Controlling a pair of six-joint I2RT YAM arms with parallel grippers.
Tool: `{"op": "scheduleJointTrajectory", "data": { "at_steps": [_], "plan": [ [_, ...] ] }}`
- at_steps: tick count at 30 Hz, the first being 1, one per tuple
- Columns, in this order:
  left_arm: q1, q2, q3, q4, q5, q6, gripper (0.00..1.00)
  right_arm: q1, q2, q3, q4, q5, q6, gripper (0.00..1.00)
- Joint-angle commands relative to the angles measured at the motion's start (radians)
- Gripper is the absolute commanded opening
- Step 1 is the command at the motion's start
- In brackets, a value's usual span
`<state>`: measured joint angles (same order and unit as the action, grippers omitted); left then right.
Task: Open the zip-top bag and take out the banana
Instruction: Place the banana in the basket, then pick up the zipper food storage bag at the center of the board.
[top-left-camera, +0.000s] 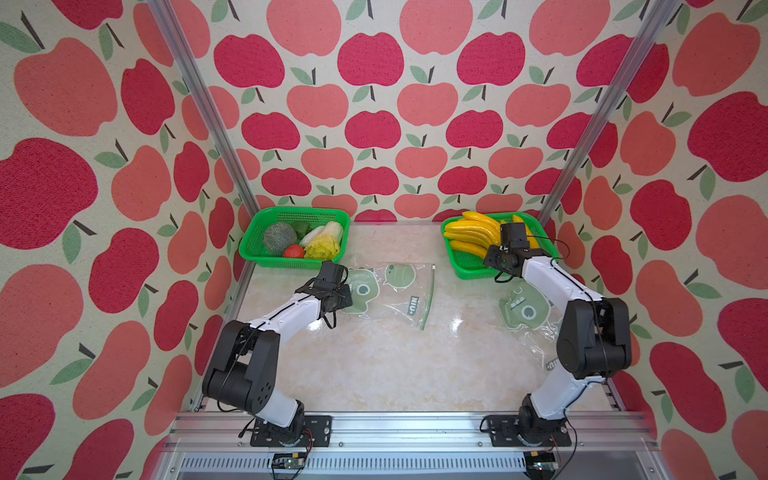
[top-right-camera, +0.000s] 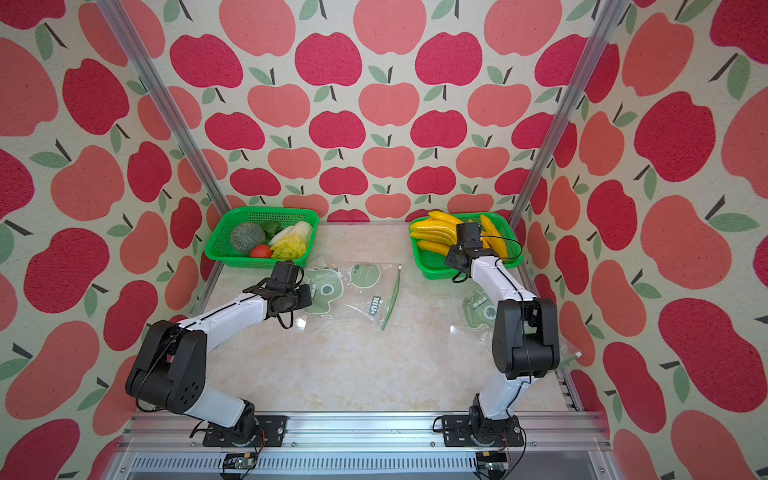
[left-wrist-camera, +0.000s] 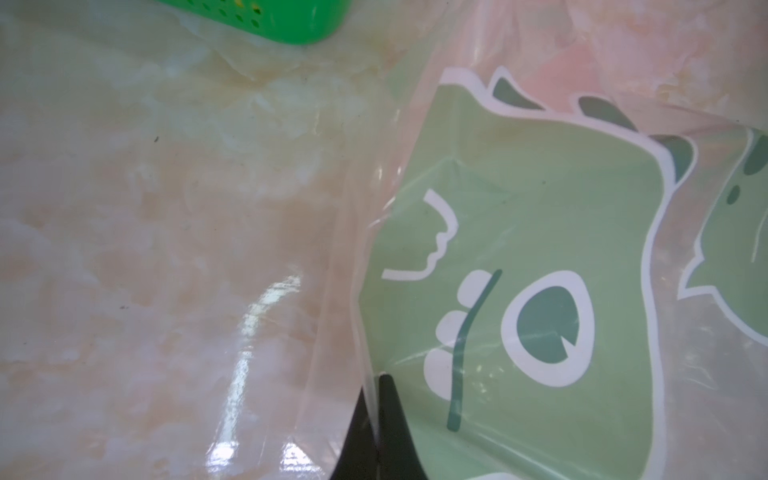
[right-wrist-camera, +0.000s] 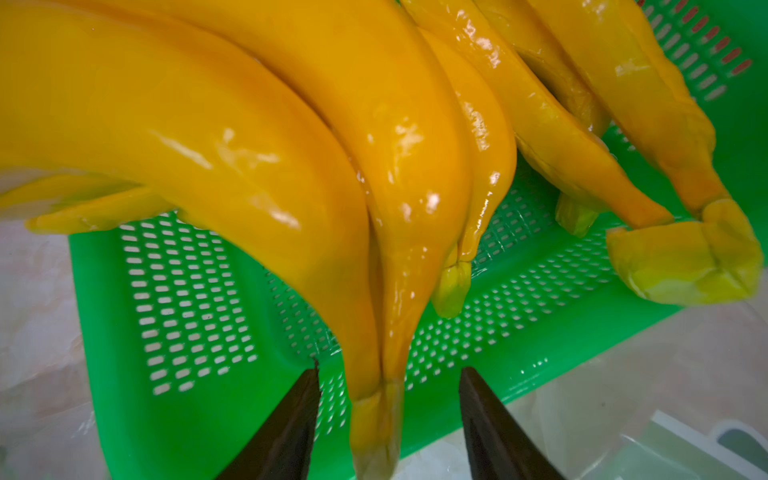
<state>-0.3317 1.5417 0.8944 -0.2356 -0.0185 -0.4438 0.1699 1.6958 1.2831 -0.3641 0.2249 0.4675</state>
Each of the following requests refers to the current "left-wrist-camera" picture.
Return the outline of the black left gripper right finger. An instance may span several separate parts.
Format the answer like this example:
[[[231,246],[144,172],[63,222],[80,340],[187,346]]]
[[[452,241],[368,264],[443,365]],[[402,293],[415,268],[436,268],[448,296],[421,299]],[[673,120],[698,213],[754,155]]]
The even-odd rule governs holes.
[[[419,460],[394,378],[378,379],[379,476],[384,480],[427,480]]]

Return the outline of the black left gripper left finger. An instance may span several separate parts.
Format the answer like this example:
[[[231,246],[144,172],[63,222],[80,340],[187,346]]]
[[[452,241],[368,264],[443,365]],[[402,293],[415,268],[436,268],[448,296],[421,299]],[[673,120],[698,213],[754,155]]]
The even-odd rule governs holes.
[[[376,480],[378,451],[365,396],[360,390],[347,434],[330,480]]]

